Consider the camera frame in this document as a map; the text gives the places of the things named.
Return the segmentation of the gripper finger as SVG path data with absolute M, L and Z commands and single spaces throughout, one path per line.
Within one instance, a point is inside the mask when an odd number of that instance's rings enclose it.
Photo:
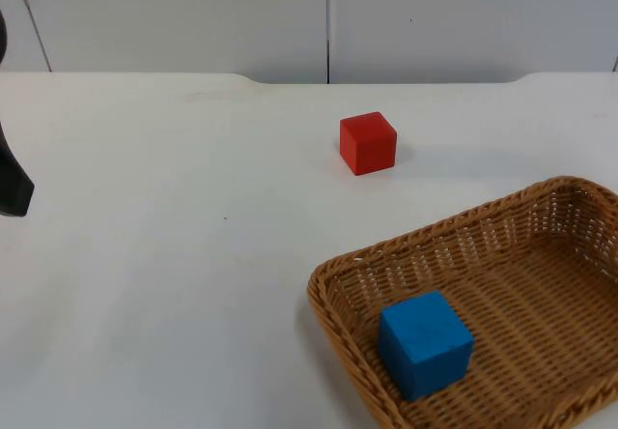
M 1 214 L 24 217 L 27 215 L 35 186 L 14 157 L 3 130 L 0 135 Z

